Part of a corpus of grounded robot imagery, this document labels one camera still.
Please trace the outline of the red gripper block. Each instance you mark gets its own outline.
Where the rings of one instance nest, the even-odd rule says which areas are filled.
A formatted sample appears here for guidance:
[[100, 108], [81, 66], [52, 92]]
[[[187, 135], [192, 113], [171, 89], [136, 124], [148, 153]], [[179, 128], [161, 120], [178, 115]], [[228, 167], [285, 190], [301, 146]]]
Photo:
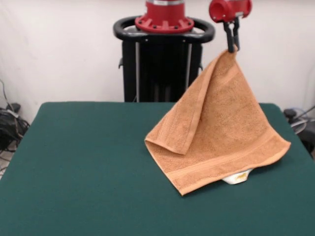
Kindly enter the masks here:
[[246, 18], [252, 11], [251, 0], [212, 0], [209, 5], [209, 14], [211, 19], [220, 23], [223, 22], [223, 28], [226, 33], [228, 52], [234, 53], [234, 45], [240, 49], [239, 41], [239, 19]]

